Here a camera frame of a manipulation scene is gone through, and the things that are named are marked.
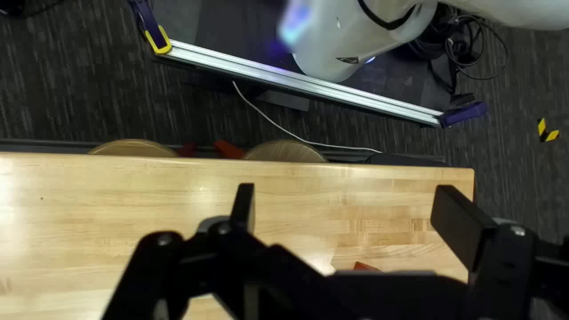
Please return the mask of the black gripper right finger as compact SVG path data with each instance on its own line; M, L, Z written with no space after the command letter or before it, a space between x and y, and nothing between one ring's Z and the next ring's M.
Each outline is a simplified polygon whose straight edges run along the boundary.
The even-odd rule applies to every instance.
M451 186L435 189L430 225L467 271L476 269L483 242L497 228L492 218Z

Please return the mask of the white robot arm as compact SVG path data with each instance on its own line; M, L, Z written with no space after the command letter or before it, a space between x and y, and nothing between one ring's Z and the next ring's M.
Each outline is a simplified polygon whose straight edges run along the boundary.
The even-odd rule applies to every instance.
M569 26L569 0L314 0L287 8L280 38L303 74L339 82L417 40L442 6L519 29ZM430 210L439 182L467 178L462 170L286 166L257 182L254 235L325 274L362 264L462 280L465 269L431 230Z

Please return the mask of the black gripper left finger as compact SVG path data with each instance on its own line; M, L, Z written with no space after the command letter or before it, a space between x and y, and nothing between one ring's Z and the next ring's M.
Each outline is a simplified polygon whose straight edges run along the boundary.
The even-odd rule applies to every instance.
M254 186L239 184L229 214L229 221L245 232L254 230Z

